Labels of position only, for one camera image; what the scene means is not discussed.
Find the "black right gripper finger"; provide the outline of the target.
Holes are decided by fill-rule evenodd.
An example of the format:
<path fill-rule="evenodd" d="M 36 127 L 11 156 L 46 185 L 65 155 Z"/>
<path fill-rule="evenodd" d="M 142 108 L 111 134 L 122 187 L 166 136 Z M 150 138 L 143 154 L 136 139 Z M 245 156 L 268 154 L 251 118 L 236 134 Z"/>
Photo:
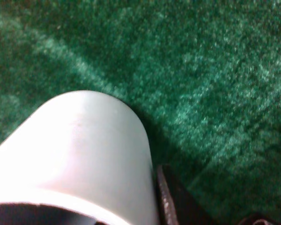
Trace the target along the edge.
<path fill-rule="evenodd" d="M 184 186 L 169 164 L 156 168 L 156 200 L 162 225 L 220 225 Z"/>

